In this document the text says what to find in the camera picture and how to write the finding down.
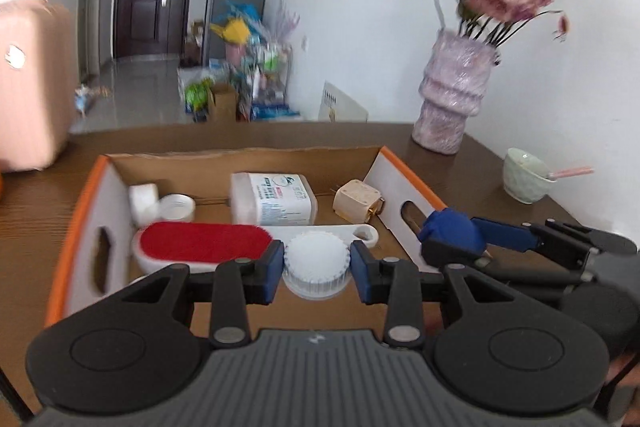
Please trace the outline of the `red white lint brush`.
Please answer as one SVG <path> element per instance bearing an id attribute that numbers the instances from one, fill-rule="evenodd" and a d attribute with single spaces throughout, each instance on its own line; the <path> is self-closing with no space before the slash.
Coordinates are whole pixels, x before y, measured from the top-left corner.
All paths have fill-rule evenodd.
<path id="1" fill-rule="evenodd" d="M 134 234 L 132 253 L 145 274 L 166 265 L 183 263 L 193 272 L 210 272 L 236 258 L 258 259 L 273 241 L 288 243 L 308 232 L 331 233 L 350 244 L 359 239 L 373 247 L 378 231 L 372 225 L 309 225 L 309 227 L 258 227 L 162 221 Z"/>

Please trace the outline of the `white square plastic bottle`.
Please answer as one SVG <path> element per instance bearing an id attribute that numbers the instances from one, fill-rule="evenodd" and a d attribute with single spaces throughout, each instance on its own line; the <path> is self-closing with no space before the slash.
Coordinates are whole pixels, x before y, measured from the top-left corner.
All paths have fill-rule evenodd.
<path id="1" fill-rule="evenodd" d="M 231 176 L 235 225 L 314 225 L 318 202 L 307 179 L 294 173 L 237 172 Z"/>

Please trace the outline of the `large white bottle cap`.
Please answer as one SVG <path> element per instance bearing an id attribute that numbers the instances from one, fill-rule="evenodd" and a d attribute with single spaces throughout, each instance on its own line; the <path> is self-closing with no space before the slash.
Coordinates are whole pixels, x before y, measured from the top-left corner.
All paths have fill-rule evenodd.
<path id="1" fill-rule="evenodd" d="M 192 222 L 195 200 L 184 194 L 168 194 L 157 203 L 157 220 L 170 222 Z"/>

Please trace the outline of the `blue ribbed cap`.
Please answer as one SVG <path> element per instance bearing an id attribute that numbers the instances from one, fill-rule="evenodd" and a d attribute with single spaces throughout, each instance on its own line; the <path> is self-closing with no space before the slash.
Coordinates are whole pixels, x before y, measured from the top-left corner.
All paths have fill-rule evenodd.
<path id="1" fill-rule="evenodd" d="M 481 256 L 486 251 L 486 241 L 476 224 L 464 213 L 445 208 L 434 210 L 423 222 L 416 237 L 442 243 Z"/>

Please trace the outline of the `pink spoon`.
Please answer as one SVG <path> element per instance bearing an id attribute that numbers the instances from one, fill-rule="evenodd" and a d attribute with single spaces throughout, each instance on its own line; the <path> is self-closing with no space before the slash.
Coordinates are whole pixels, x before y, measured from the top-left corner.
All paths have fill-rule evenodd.
<path id="1" fill-rule="evenodd" d="M 594 169 L 591 167 L 568 168 L 549 172 L 547 179 L 550 181 L 556 181 L 559 179 L 575 178 L 575 176 L 589 176 L 593 173 Z"/>

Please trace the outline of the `pale green bowl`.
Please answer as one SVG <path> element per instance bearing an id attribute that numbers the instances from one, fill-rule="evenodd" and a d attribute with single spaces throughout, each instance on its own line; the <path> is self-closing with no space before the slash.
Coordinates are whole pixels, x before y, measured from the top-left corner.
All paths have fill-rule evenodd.
<path id="1" fill-rule="evenodd" d="M 506 193 L 522 204 L 539 202 L 555 184 L 549 168 L 531 153 L 511 147 L 503 161 L 502 181 Z"/>

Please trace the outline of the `red cardboard box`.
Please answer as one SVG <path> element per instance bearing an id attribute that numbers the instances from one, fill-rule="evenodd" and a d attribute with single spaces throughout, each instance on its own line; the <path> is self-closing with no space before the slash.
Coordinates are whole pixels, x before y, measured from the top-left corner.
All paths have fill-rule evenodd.
<path id="1" fill-rule="evenodd" d="M 402 217 L 442 200 L 385 147 L 232 150 L 102 156 L 78 199 L 58 260 L 46 321 L 54 324 L 171 263 L 193 272 L 285 247 L 269 306 L 248 310 L 261 329 L 383 327 L 383 310 L 358 303 L 347 247 L 426 263 Z"/>

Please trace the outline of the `pink textured vase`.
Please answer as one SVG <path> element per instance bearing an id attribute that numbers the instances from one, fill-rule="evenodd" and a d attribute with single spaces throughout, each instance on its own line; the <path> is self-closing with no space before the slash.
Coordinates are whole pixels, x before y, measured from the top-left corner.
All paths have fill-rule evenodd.
<path id="1" fill-rule="evenodd" d="M 419 87 L 422 106 L 413 141 L 435 153 L 457 154 L 466 122 L 480 113 L 497 60 L 494 46 L 440 30 Z"/>

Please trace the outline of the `pink suitcase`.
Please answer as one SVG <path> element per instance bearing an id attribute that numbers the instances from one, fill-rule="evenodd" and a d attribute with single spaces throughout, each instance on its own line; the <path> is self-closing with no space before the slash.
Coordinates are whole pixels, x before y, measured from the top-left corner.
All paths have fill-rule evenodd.
<path id="1" fill-rule="evenodd" d="M 66 145 L 78 85 L 73 17 L 49 0 L 1 5 L 1 171 L 42 170 Z"/>

